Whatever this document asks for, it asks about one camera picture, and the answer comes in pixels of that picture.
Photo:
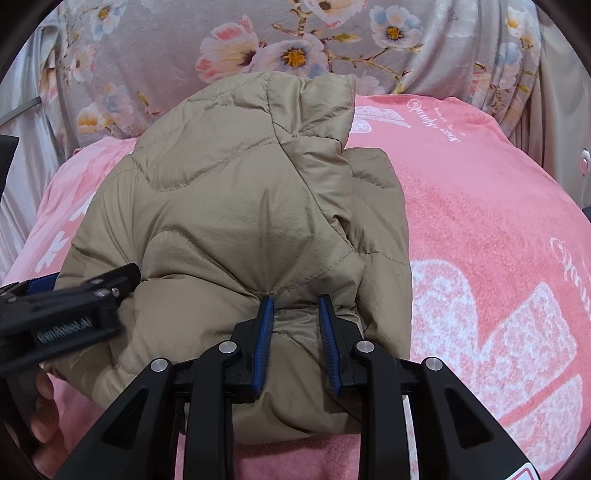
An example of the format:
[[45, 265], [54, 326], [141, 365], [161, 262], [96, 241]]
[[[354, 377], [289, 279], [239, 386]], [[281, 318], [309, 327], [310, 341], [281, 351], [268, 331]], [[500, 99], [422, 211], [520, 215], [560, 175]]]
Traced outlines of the person's left hand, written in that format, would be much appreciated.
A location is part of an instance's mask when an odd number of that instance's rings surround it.
[[37, 374], [36, 388], [38, 395], [30, 427], [40, 446], [33, 454], [32, 463], [40, 474], [53, 479], [66, 460], [68, 450], [59, 427], [60, 418], [54, 387], [49, 375], [43, 370]]

